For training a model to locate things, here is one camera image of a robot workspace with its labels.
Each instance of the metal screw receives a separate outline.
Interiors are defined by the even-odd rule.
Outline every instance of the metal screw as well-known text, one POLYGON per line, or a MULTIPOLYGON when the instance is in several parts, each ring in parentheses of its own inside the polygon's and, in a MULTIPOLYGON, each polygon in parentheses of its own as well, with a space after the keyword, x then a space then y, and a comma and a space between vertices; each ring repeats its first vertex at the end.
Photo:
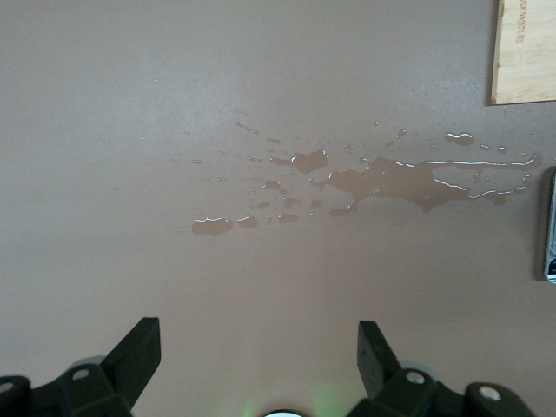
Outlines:
POLYGON ((4 384, 0 384, 0 394, 7 393, 14 387, 13 382, 5 382, 4 384))
POLYGON ((406 378, 412 384, 422 385, 422 384, 425 383, 425 377, 423 375, 419 374, 418 372, 415 372, 415 371, 408 372, 407 375, 406 375, 406 378))
POLYGON ((71 379, 73 381, 82 380, 83 378, 87 378, 89 374, 90 372, 88 369, 79 369, 78 371, 74 372, 71 379))
POLYGON ((501 400, 500 393, 498 391, 496 391, 494 388, 488 387, 486 385, 483 385, 481 388, 479 388, 479 393, 486 400, 490 400, 490 401, 500 401, 501 400))

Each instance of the puddle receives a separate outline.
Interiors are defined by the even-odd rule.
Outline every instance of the puddle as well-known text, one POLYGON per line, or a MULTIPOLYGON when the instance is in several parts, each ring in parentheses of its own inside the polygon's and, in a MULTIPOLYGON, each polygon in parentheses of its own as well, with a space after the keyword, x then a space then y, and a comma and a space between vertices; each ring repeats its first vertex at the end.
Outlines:
POLYGON ((308 174, 318 168, 328 165, 328 155, 323 149, 318 149, 310 154, 295 154, 291 159, 270 158, 276 165, 285 165, 296 168, 303 174, 308 174))
MULTIPOLYGON (((458 169, 473 169, 481 172, 490 169, 519 169, 530 170, 540 167, 540 156, 533 156, 527 162, 458 162, 458 161, 424 161, 415 165, 376 158, 370 162, 365 171, 346 169, 333 171, 329 178, 317 182, 320 189, 327 185, 346 191, 353 197, 353 202, 347 208, 333 208, 331 216, 346 215, 357 210, 358 203, 368 197, 400 198, 417 204, 423 212, 451 201, 475 201, 484 198, 496 205, 506 202, 507 196, 517 191, 488 190, 473 195, 469 188, 457 184, 444 182, 433 175, 439 167, 456 167, 458 169)), ((520 190, 526 190, 530 182, 523 181, 520 190)))

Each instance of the black object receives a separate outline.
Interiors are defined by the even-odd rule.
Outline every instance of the black object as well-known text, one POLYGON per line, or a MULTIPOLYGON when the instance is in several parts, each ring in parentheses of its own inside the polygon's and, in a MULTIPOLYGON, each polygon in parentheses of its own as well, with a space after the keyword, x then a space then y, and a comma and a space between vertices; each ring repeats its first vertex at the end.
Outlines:
POLYGON ((73 367, 39 388, 0 378, 0 417, 130 417, 161 359, 160 323, 143 318, 100 365, 73 367))
POLYGON ((361 321, 357 366, 368 398, 347 417, 534 417, 515 393, 474 383, 459 395, 417 369, 402 369, 374 321, 361 321))

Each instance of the wooden board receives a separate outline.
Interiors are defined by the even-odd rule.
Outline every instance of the wooden board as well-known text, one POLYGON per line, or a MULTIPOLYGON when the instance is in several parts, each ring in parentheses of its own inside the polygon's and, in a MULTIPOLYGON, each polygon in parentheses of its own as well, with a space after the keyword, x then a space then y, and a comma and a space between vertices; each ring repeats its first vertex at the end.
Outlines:
POLYGON ((500 0, 493 104, 556 100, 556 0, 500 0))

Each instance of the gray floor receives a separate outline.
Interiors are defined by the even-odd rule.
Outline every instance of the gray floor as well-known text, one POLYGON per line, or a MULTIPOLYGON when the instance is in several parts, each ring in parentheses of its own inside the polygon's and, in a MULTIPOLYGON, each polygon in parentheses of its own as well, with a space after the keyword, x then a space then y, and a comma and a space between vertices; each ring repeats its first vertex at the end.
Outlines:
POLYGON ((341 417, 376 320, 552 415, 556 106, 487 106, 496 8, 2 0, 0 374, 155 315, 136 416, 341 417))

